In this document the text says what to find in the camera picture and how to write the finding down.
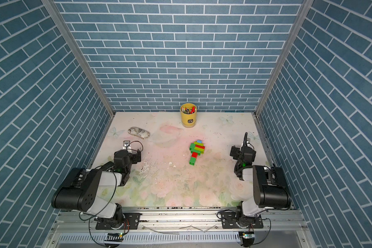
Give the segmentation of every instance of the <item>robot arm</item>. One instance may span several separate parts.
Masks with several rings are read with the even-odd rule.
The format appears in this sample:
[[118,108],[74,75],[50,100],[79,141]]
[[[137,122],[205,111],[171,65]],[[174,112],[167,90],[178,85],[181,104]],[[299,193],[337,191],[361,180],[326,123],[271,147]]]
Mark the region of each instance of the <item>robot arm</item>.
[[122,175],[101,169],[73,168],[51,200],[54,208],[78,210],[102,218],[112,218],[116,204],[96,196],[98,186],[119,186]]
[[251,169],[253,170],[253,198],[242,202],[243,215],[257,217],[270,209],[291,206],[291,197],[282,168],[253,166]]
[[257,217],[269,209],[289,208],[291,197],[282,168],[253,166],[256,151],[249,144],[247,135],[246,132],[241,148],[233,146],[230,151],[230,156],[237,160],[234,166],[236,176],[253,182],[253,198],[241,202],[238,212],[245,217]]
[[51,199],[54,208],[78,210],[97,217],[103,229],[115,229],[123,224],[121,205],[96,196],[98,186],[124,186],[129,179],[131,166],[141,161],[141,151],[135,154],[130,142],[114,153],[114,162],[107,162],[100,169],[73,168]]

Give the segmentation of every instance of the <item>lime green lego brick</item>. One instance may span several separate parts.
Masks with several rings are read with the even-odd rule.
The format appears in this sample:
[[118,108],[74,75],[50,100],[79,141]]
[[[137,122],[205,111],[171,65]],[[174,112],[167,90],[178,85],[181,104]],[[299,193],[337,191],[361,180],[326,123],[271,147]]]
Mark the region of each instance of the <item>lime green lego brick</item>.
[[203,148],[195,147],[194,150],[201,151],[201,154],[204,154],[204,149]]

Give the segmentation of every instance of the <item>vent grille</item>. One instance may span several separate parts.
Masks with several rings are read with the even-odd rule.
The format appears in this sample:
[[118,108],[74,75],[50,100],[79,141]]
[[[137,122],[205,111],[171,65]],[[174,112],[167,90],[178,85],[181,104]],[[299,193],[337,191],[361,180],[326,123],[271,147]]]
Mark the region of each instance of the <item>vent grille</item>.
[[[240,237],[236,231],[215,231],[215,232],[181,232],[179,235],[161,234],[152,232],[129,233],[124,236],[122,242],[111,241],[116,239],[107,236],[106,233],[92,233],[94,240],[98,243],[107,244],[168,244],[181,242],[239,242]],[[59,243],[94,243],[88,233],[62,233]]]

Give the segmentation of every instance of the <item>lego structure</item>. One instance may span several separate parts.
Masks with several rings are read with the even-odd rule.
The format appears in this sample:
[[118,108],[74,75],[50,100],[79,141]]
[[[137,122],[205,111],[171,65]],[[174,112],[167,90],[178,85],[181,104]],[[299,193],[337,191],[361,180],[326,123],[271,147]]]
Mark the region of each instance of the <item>lego structure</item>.
[[193,166],[196,163],[197,156],[204,154],[205,146],[201,140],[197,140],[196,142],[190,144],[189,150],[192,154],[189,164]]

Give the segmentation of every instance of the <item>metal frame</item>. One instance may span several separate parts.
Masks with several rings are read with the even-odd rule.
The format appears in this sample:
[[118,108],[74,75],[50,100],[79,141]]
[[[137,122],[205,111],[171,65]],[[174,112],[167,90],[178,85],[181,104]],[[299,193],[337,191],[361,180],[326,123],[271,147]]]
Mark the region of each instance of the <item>metal frame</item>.
[[[223,229],[220,219],[216,216],[218,211],[224,209],[235,210],[235,207],[220,208],[220,207],[194,207],[194,208],[178,208],[168,209],[166,207],[161,208],[136,208],[136,207],[124,207],[125,213],[141,213],[139,226],[137,230],[130,231],[134,234],[144,235],[146,232],[151,232],[151,229],[159,232],[171,232],[171,233],[189,233],[198,232],[200,230],[207,230],[207,232],[199,231],[201,234],[214,233],[214,234],[225,234],[229,231],[245,231],[246,229],[234,228],[234,229]],[[314,246],[309,245],[307,238],[308,227],[300,210],[272,210],[262,214],[262,218],[269,218],[271,220],[272,231],[297,231],[301,245],[303,248],[313,248]],[[95,230],[95,222],[91,222],[91,234],[101,235],[107,233],[107,230]],[[257,229],[256,231],[268,231],[270,228],[270,222],[268,220],[263,221],[263,228]],[[51,229],[48,237],[42,247],[53,248],[63,235],[73,234],[75,236],[84,236],[88,234],[88,221],[81,221],[79,214],[76,211],[60,212],[53,228]]]
[[280,74],[281,68],[284,65],[285,59],[289,54],[289,51],[291,50],[292,44],[296,40],[296,36],[298,35],[300,28],[302,27],[302,24],[310,10],[310,7],[312,5],[314,0],[304,0],[298,15],[296,16],[295,22],[292,25],[292,28],[289,32],[288,38],[284,44],[283,49],[281,50],[281,53],[278,57],[278,61],[276,63],[276,66],[273,69],[273,72],[270,75],[270,78],[268,79],[267,85],[263,91],[262,97],[258,103],[258,106],[256,107],[255,114],[256,116],[259,116],[260,113],[263,110],[263,106],[265,105],[267,98],[271,92],[271,89],[273,88],[274,84],[276,83],[277,77]]
[[53,0],[42,0],[42,3],[50,14],[50,17],[54,21],[55,25],[59,29],[60,33],[62,34],[64,40],[66,41],[67,45],[69,46],[70,50],[73,52],[74,57],[79,62],[83,72],[89,79],[89,82],[94,87],[96,93],[98,94],[99,98],[101,99],[102,103],[104,104],[105,108],[109,112],[110,116],[114,116],[114,110],[109,103],[109,100],[105,96],[101,86],[99,85],[94,73],[92,72],[89,64],[87,63],[83,53],[81,52],[78,44],[76,43],[72,33],[70,32],[69,27],[66,25],[61,13],[59,12],[57,6],[55,5]]
[[262,142],[263,150],[265,151],[267,161],[270,164],[270,166],[273,166],[273,164],[277,164],[277,161],[273,155],[273,151],[268,142],[266,133],[262,127],[262,123],[260,122],[259,118],[255,114],[252,114],[252,117],[253,117],[253,121],[255,122],[256,129],[258,130],[259,139]]

